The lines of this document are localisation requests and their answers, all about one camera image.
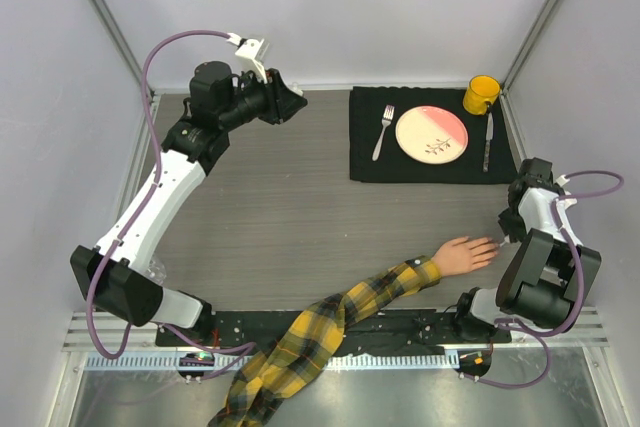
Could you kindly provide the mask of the mannequin hand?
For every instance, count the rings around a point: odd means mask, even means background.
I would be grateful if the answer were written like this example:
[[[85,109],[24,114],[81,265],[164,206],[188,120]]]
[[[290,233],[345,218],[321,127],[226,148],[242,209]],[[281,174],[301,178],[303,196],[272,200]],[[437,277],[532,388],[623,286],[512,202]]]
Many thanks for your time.
[[[498,250],[498,244],[488,237],[460,237],[444,243],[432,261],[442,277],[458,276],[487,267]]]

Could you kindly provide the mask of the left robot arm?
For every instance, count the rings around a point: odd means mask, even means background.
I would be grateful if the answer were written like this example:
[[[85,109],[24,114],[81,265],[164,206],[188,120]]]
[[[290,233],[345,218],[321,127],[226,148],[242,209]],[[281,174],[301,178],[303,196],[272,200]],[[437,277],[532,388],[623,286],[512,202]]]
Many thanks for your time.
[[[306,104],[276,69],[260,78],[252,71],[236,75],[219,61],[197,66],[159,163],[110,231],[71,255],[87,304],[136,327],[170,324],[190,345],[205,344],[213,332],[211,305],[152,279],[150,261],[178,210],[228,149],[230,132],[255,119],[282,124]]]

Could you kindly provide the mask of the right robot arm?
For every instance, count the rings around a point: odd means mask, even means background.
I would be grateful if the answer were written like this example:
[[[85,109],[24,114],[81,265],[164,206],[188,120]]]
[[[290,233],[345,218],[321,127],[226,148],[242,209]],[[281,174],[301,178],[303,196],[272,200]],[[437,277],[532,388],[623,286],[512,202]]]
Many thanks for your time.
[[[541,337],[571,329],[602,261],[569,225],[566,210],[575,203],[553,178],[550,162],[522,162],[498,216],[505,240],[518,250],[496,288],[460,296],[451,318],[457,338],[489,341],[500,325],[521,322]]]

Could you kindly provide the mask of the clear nail polish bottle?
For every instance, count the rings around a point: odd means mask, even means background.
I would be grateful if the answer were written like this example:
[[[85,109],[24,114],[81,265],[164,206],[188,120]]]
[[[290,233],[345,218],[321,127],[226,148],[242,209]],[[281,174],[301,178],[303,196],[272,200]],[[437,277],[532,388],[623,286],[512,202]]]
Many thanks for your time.
[[[297,83],[291,84],[291,89],[299,96],[303,96],[304,92]]]

